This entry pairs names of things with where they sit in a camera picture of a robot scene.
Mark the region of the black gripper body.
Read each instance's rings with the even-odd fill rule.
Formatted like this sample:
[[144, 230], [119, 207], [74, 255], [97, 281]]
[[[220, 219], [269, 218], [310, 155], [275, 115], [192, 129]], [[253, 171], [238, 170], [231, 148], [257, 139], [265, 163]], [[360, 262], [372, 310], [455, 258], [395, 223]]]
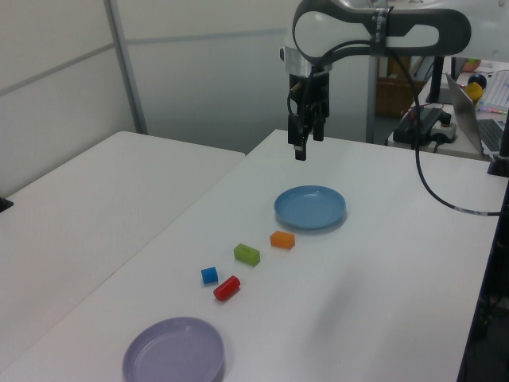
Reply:
[[328, 72], [319, 72], [311, 80], [308, 77], [289, 74], [289, 93], [286, 101], [289, 114], [296, 115], [300, 112], [303, 91], [309, 84], [307, 104], [310, 107], [321, 106], [324, 115], [330, 115], [329, 80]]

